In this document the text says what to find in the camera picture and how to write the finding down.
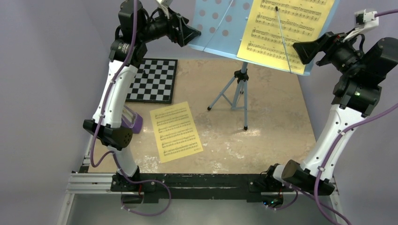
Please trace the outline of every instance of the table surface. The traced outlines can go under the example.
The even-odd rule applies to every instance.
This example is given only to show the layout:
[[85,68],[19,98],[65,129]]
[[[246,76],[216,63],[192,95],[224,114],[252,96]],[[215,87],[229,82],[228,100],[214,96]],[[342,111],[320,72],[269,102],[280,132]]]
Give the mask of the table surface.
[[[203,152],[160,163],[149,112],[163,104],[127,103],[144,119],[140,134],[133,135],[130,150],[143,173],[260,173],[275,163],[301,162],[315,145],[306,105],[296,75],[253,64],[248,66],[248,127],[243,110],[231,110],[220,98],[207,107],[239,70],[236,60],[179,60],[173,103],[187,101]],[[226,91],[233,98],[237,82]],[[238,106],[243,106],[243,96]],[[95,160],[107,151],[96,142]],[[114,173],[107,156],[90,173]]]

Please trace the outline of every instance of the sheet music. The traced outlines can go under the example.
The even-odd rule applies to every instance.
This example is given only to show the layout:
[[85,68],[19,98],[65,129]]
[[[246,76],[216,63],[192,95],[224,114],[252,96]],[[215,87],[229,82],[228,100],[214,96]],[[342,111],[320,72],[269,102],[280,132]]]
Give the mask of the sheet music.
[[150,111],[162,163],[203,151],[188,102]]
[[253,0],[237,56],[270,67],[289,70],[275,6],[279,8],[291,70],[303,74],[293,43],[316,40],[334,0]]

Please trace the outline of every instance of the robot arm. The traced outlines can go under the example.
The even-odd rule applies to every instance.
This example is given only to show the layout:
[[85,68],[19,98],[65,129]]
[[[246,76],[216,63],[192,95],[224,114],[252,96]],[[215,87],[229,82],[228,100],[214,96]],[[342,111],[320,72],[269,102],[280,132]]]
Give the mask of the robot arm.
[[[187,25],[188,19],[168,8],[170,3],[170,0],[160,1],[162,10],[156,10],[155,12],[158,12],[159,16],[153,18],[155,12],[152,16],[149,16],[141,2],[138,1],[138,8],[136,9],[137,33],[134,45],[131,43],[133,0],[127,0],[121,4],[120,25],[116,28],[115,41],[111,45],[109,55],[107,83],[95,114],[91,120],[85,120],[83,123],[85,130],[100,139],[108,150],[114,152],[121,168],[129,177],[134,175],[138,167],[128,148],[132,138],[132,130],[121,126],[122,110],[127,91],[147,52],[146,43],[167,36],[173,43],[178,43],[183,47],[200,35],[200,31]],[[116,72],[126,59],[127,64],[115,77]]]
[[[347,38],[351,33],[327,32],[315,41],[293,44],[303,64],[311,62],[318,52],[324,52],[325,56],[316,64],[323,66],[331,63],[342,73],[333,90],[335,98],[327,124],[313,151],[301,164],[290,160],[286,166],[273,166],[272,176],[275,179],[291,183],[311,194],[314,193],[319,171],[322,171],[319,195],[333,192],[330,180],[334,167],[355,129],[345,134],[342,131],[371,114],[382,91],[378,84],[398,64],[397,39],[382,38],[366,54],[362,54],[352,46],[356,36]],[[333,148],[333,142],[339,135],[343,137]]]

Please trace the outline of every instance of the chessboard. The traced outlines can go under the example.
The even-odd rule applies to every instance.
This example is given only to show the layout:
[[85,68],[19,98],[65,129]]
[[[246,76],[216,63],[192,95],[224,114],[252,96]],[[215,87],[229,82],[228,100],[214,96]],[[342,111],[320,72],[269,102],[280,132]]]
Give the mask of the chessboard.
[[126,101],[171,104],[176,71],[177,60],[144,59]]

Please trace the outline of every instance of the gray wall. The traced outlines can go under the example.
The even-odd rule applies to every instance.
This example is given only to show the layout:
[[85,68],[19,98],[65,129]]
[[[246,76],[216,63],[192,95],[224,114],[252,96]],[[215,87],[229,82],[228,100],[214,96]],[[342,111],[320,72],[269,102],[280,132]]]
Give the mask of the gray wall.
[[[115,38],[115,29],[119,25],[118,12],[121,0],[82,0],[86,5],[92,23],[97,28],[99,37],[108,49]],[[141,0],[149,15],[157,8],[155,0]],[[195,0],[173,0],[171,8],[188,18],[190,23],[193,19]],[[147,58],[168,58],[168,59],[198,59],[198,58],[220,58],[206,52],[198,52],[189,47],[181,48],[178,44],[172,43],[167,37],[147,44]]]
[[[353,12],[375,8],[382,12],[398,8],[391,0],[341,0],[330,31],[347,32],[353,28]],[[380,26],[366,34],[367,51],[383,37],[398,38],[398,15],[380,18]],[[332,90],[340,74],[331,65],[314,67],[310,77],[301,77],[314,133],[318,137],[326,123]],[[372,116],[398,102],[398,68],[381,83],[382,98]],[[398,175],[395,173],[398,159],[398,111],[359,128],[340,157],[335,170],[337,186],[341,193],[345,215],[352,224],[396,224],[398,214]]]
[[108,50],[80,0],[0,1],[0,218],[54,225]]

